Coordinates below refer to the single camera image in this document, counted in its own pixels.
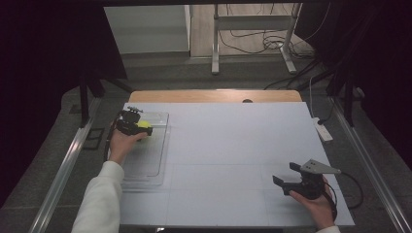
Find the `sleeve cuff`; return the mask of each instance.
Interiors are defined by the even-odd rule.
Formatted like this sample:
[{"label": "sleeve cuff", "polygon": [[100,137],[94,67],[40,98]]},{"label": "sleeve cuff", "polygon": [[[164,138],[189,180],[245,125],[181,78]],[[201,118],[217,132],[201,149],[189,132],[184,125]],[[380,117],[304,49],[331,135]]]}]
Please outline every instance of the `sleeve cuff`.
[{"label": "sleeve cuff", "polygon": [[124,171],[118,163],[106,161],[103,163],[102,170],[98,177],[109,177],[121,183],[124,178]]},{"label": "sleeve cuff", "polygon": [[331,226],[331,227],[322,229],[320,231],[317,231],[316,233],[340,233],[340,231],[339,231],[339,227]]}]

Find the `hand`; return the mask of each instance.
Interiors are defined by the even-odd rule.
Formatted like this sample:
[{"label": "hand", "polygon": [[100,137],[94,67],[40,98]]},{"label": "hand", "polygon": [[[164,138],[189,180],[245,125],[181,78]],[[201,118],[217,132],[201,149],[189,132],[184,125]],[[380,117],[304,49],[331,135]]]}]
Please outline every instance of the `hand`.
[{"label": "hand", "polygon": [[[326,193],[330,196],[329,187],[325,184]],[[318,199],[309,200],[295,191],[290,192],[290,196],[302,204],[310,212],[312,219],[315,220],[318,230],[334,226],[332,209],[326,198],[322,195]]]},{"label": "hand", "polygon": [[138,133],[136,135],[127,136],[118,129],[113,131],[112,140],[110,141],[110,157],[109,161],[117,162],[121,165],[133,148],[133,145],[140,139],[144,139],[148,136],[147,133]]}]

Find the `gray carpet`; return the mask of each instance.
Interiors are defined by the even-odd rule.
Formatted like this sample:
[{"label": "gray carpet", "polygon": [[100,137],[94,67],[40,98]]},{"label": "gray carpet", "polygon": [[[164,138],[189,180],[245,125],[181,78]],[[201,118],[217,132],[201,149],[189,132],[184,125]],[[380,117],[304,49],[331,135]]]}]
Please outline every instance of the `gray carpet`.
[{"label": "gray carpet", "polygon": [[[296,66],[302,69],[308,61],[298,60]],[[221,73],[211,75],[210,59],[188,59],[184,57],[133,57],[124,59],[128,81],[124,83],[135,89],[215,89],[245,88],[263,89],[290,75],[281,57],[223,57]],[[300,81],[308,80],[309,75]],[[104,128],[106,138],[108,125],[116,112],[127,101],[129,94],[124,90],[103,81],[106,94],[98,109],[93,129]],[[271,86],[278,88],[286,83]],[[317,83],[312,88],[312,108],[315,117],[326,118],[332,105],[325,95],[327,81]],[[301,92],[302,98],[309,106],[309,91]],[[73,89],[62,99],[62,110],[47,140],[43,143],[33,163],[26,171],[20,183],[0,211],[0,232],[27,232],[36,216],[43,199],[52,183],[54,175],[66,154],[80,124],[79,91]],[[412,217],[412,174],[394,149],[377,131],[365,116],[359,103],[354,105],[354,122],[360,136],[367,146],[384,179],[389,184],[398,202],[410,219]],[[384,205],[369,181],[358,155],[352,148],[340,122],[335,115],[325,123],[334,138],[325,144],[326,154],[332,166],[339,168],[360,182],[364,191],[364,202],[351,214],[355,227],[342,228],[342,232],[396,232]],[[88,181],[95,177],[103,161],[104,142],[97,145],[95,140],[87,141],[88,148],[82,150],[72,175],[57,204],[47,232],[70,232],[77,210],[83,199]],[[343,176],[337,177],[349,206],[358,202],[360,194],[354,184]],[[284,232],[314,232],[313,228],[284,229]],[[120,232],[145,232],[132,226],[122,226]]]}]

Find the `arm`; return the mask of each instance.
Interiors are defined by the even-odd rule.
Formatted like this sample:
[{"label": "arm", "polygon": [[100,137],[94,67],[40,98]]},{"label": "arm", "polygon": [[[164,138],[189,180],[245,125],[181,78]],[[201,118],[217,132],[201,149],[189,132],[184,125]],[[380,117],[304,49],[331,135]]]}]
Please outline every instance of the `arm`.
[{"label": "arm", "polygon": [[88,183],[72,232],[119,232],[120,182],[124,177],[120,164],[134,143],[146,136],[146,133],[126,136],[117,129],[114,131],[109,161],[103,164],[100,174]]},{"label": "arm", "polygon": [[[329,187],[325,184],[326,193],[330,196]],[[339,233],[332,217],[332,209],[324,196],[315,200],[308,200],[299,193],[291,191],[290,196],[302,204],[311,214],[319,231],[317,233]]]}]

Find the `metal frame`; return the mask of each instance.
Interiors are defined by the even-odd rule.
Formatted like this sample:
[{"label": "metal frame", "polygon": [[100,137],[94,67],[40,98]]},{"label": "metal frame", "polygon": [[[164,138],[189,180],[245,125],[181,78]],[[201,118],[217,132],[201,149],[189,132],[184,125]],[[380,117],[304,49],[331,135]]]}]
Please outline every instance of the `metal frame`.
[{"label": "metal frame", "polygon": [[291,74],[296,73],[291,56],[289,44],[296,26],[297,15],[301,3],[296,3],[291,16],[223,16],[218,13],[218,4],[215,4],[214,34],[212,51],[212,74],[219,73],[219,41],[220,30],[288,30],[285,42],[280,47],[280,52]]},{"label": "metal frame", "polygon": [[66,186],[67,180],[70,177],[70,174],[73,170],[73,167],[76,163],[78,155],[82,149],[83,143],[86,140],[88,131],[91,128],[91,125],[94,122],[97,109],[100,105],[101,99],[94,98],[90,104],[88,110],[90,116],[88,121],[83,128],[79,128],[76,133],[75,138],[73,139],[72,144],[70,145],[69,150],[64,157],[63,162],[61,163],[60,168],[55,175],[54,181],[51,184],[48,194],[46,195],[45,200],[43,201],[42,206],[40,207],[39,212],[37,213],[34,221],[28,232],[45,232],[46,228],[49,225],[49,222],[52,218],[54,209],[60,199],[61,193]]},{"label": "metal frame", "polygon": [[342,106],[338,101],[335,101],[334,113],[338,116],[349,141],[356,150],[360,162],[364,170],[366,171],[367,176],[370,178],[370,181],[375,187],[375,190],[378,193],[380,199],[382,200],[382,203],[384,204],[397,232],[412,232],[410,224],[406,219],[405,213],[400,208],[400,205],[396,201],[394,194],[391,192],[390,188],[379,173],[375,162],[367,152],[356,129],[354,127],[351,127],[351,125],[345,119]]}]

